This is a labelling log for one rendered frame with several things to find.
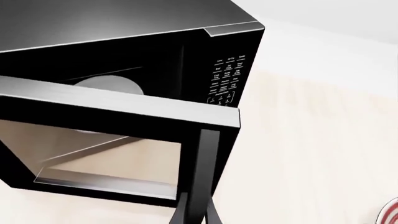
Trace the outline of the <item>black microwave oven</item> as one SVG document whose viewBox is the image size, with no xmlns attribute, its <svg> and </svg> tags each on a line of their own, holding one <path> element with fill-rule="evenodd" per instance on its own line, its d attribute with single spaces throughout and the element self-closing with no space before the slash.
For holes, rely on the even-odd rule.
<svg viewBox="0 0 398 224">
<path fill-rule="evenodd" d="M 235 108 L 264 31 L 232 0 L 0 0 L 0 76 Z"/>
</svg>

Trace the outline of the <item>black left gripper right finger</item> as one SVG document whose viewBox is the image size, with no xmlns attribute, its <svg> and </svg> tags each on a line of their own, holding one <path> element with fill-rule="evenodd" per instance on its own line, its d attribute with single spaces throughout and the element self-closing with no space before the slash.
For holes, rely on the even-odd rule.
<svg viewBox="0 0 398 224">
<path fill-rule="evenodd" d="M 216 208 L 215 208 L 212 198 L 209 199 L 209 202 L 208 202 L 208 205 L 206 208 L 205 224 L 223 224 L 218 215 L 218 212 L 216 211 Z"/>
</svg>

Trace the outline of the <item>round glass turntable plate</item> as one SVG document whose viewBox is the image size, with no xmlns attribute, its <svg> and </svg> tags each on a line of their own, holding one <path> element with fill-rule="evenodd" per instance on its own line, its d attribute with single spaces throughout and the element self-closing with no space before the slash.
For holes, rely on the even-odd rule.
<svg viewBox="0 0 398 224">
<path fill-rule="evenodd" d="M 75 86 L 94 88 L 100 90 L 117 91 L 121 93 L 130 93 L 135 95 L 143 95 L 141 87 L 132 80 L 120 76 L 97 76 L 87 78 L 75 84 Z"/>
</svg>

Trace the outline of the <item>plate with red rings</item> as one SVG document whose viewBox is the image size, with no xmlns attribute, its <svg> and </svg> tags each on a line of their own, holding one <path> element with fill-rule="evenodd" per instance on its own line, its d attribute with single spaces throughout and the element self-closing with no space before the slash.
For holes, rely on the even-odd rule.
<svg viewBox="0 0 398 224">
<path fill-rule="evenodd" d="M 398 224 L 398 197 L 391 199 L 383 206 L 375 224 Z"/>
</svg>

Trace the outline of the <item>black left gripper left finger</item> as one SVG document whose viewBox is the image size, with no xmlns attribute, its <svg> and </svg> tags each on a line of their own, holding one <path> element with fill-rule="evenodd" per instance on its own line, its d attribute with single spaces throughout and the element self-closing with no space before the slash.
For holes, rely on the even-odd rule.
<svg viewBox="0 0 398 224">
<path fill-rule="evenodd" d="M 183 192 L 175 209 L 175 212 L 169 221 L 169 224 L 185 224 L 185 212 L 187 208 L 188 194 Z"/>
</svg>

